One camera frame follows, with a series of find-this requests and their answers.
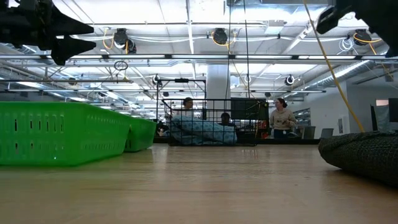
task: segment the black wire cage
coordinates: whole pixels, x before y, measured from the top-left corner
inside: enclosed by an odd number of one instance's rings
[[[162,100],[171,146],[255,146],[268,123],[268,103],[235,98],[193,99],[185,107],[183,99]]]

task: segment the black mechanical arm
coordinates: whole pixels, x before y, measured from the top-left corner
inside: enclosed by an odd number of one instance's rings
[[[320,34],[335,28],[345,14],[355,12],[355,18],[362,19],[370,33],[377,33],[390,46],[386,57],[398,55],[398,0],[334,0],[334,3],[320,15],[317,25]]]
[[[51,50],[57,65],[65,65],[70,57],[96,47],[94,42],[69,36],[89,34],[94,28],[62,14],[52,0],[16,0],[18,7],[8,7],[8,0],[0,1],[0,42]]]

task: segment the person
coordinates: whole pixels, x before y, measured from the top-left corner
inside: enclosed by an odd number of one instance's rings
[[[271,113],[270,126],[274,129],[274,138],[287,138],[287,134],[297,124],[291,110],[286,109],[287,103],[284,99],[278,98],[275,100],[276,110]]]
[[[182,115],[182,116],[191,116],[194,117],[194,112],[193,112],[193,100],[190,97],[186,97],[182,101],[182,109],[176,110],[177,115]]]
[[[221,123],[219,123],[219,124],[222,125],[222,126],[236,127],[235,124],[229,122],[230,118],[231,117],[229,116],[228,113],[223,113],[221,115]]]

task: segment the wooden surface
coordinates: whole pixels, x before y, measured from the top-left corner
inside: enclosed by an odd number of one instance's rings
[[[174,147],[66,169],[0,167],[2,224],[397,223],[398,191],[316,146]]]

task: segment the ceiling pipe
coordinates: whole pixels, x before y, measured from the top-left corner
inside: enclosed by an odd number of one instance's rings
[[[133,83],[132,80],[0,80],[0,83],[31,82],[31,83]]]
[[[389,49],[388,45],[383,45],[376,49],[377,52],[386,52]],[[351,65],[341,65],[335,69],[333,69],[337,80],[339,82],[343,82],[349,78],[355,77],[356,75],[362,74],[364,72],[372,70],[376,66],[376,62],[374,60],[362,60],[359,62],[352,63]],[[332,77],[331,72],[326,72],[318,76],[317,78],[311,80],[310,82],[306,82],[305,85],[300,85],[295,87],[294,90],[312,90],[312,89],[324,89],[326,87],[334,85],[334,79]],[[288,97],[294,94],[284,94],[281,97]]]

